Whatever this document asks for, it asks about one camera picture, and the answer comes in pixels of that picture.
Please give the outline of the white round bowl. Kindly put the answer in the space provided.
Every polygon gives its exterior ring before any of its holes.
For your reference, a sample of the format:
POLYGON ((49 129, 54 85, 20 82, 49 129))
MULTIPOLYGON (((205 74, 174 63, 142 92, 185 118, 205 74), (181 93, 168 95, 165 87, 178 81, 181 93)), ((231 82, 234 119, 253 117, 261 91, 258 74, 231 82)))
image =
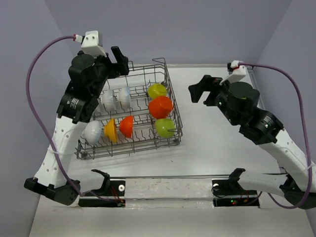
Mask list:
POLYGON ((119 90, 118 101, 120 102, 123 109, 130 108, 130 87, 126 86, 119 90))
POLYGON ((102 123, 98 120, 93 120, 87 124, 82 135, 88 144, 95 145, 101 136, 101 131, 102 123))
POLYGON ((116 110, 116 99, 113 90, 106 90, 100 96, 101 104, 104 106, 104 109, 108 112, 116 110))

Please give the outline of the green plastic bowl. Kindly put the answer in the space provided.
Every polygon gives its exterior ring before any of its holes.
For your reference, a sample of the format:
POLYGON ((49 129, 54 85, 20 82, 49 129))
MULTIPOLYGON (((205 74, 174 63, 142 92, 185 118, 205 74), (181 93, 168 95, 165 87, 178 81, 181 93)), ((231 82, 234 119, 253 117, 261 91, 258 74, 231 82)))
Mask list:
POLYGON ((160 96, 166 96, 167 90, 162 84, 155 83, 148 88, 147 93, 152 99, 156 99, 160 96))

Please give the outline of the orange square plastic bowl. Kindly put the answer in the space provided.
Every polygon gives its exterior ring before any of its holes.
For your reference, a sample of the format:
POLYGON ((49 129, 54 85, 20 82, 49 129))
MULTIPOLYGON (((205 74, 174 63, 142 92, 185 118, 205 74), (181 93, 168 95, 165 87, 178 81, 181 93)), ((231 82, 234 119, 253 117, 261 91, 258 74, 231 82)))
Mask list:
POLYGON ((150 114, 156 119, 165 119, 173 110, 171 100, 166 96, 159 96, 148 105, 150 114))

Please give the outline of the white square bowl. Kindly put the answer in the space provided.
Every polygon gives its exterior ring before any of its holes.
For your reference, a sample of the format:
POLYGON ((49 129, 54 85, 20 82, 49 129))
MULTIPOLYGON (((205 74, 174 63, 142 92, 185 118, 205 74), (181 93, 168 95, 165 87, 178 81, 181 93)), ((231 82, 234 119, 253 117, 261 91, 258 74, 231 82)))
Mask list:
POLYGON ((162 118, 155 122, 158 135, 162 138, 171 138, 174 135, 175 125, 171 119, 162 118))

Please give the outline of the grey wire dish rack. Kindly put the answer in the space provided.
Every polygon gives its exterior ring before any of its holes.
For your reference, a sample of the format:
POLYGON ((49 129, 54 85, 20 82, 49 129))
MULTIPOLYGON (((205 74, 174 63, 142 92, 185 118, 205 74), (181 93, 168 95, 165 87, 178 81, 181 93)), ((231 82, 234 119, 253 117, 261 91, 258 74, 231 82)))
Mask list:
POLYGON ((96 159, 113 157, 116 155, 131 155, 136 152, 158 149, 162 147, 177 146, 183 135, 182 120, 173 91, 168 67, 164 58, 154 58, 153 64, 134 65, 129 62, 129 75, 106 82, 103 91, 112 90, 115 95, 124 88, 130 89, 130 108, 123 108, 121 102, 116 101, 116 109, 109 111, 105 105, 100 103, 92 115, 92 120, 98 120, 106 125, 111 119, 115 120, 117 126, 124 118, 133 116, 133 133, 131 138, 126 138, 118 132, 118 141, 111 142, 104 134, 101 134, 95 145, 89 144, 83 137, 79 138, 76 147, 76 158, 96 159), (167 90, 167 97, 171 100, 173 110, 168 115, 175 128, 172 130, 171 138, 162 138, 155 128, 155 118, 150 114, 148 105, 151 97, 148 89, 155 83, 162 84, 167 90))

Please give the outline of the orange round plastic bowl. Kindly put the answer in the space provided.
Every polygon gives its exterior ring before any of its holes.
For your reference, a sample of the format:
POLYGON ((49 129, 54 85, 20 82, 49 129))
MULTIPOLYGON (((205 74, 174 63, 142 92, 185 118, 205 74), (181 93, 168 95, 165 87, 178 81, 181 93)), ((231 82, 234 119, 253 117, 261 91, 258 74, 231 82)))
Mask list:
POLYGON ((126 138, 131 138, 133 133, 133 116, 125 117, 119 124, 119 130, 126 138))

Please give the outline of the yellow plastic bowl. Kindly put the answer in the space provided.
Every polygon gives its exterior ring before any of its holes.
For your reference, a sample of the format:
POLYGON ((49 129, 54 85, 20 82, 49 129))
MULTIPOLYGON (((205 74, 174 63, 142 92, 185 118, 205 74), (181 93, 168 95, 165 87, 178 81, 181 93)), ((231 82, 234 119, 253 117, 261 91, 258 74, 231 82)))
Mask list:
POLYGON ((110 142, 117 142, 117 126, 114 118, 110 119, 110 121, 104 126, 104 135, 109 139, 110 142))

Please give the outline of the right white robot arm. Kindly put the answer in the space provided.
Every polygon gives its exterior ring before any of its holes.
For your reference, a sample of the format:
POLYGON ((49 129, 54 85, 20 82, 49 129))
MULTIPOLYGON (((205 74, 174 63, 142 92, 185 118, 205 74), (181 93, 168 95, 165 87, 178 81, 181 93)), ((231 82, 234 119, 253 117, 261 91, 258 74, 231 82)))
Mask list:
POLYGON ((269 175, 236 168, 218 190, 240 193, 242 190, 262 191, 284 197, 300 209, 316 206, 316 178, 308 190, 309 172, 316 173, 314 164, 307 164, 306 155, 293 142, 279 119, 271 112, 257 107, 260 93, 242 81, 230 83, 222 78, 204 75, 188 87, 191 101, 197 103, 204 92, 209 95, 204 105, 218 107, 232 126, 255 145, 269 153, 286 174, 269 175))

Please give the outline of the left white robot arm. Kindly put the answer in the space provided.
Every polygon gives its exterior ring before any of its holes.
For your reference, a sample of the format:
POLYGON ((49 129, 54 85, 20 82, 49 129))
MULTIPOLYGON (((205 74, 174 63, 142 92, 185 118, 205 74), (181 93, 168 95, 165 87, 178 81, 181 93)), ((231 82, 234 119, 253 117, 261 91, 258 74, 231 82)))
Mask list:
POLYGON ((40 169, 33 178, 26 179, 26 189, 63 205, 71 205, 77 196, 88 192, 92 195, 108 192, 108 173, 93 169, 92 178, 85 184, 71 179, 67 172, 78 140, 98 106, 106 81, 129 73, 129 59, 118 46, 113 46, 111 51, 115 63, 108 55, 93 57, 83 51, 72 59, 68 69, 70 82, 57 108, 54 133, 48 136, 50 145, 40 169))

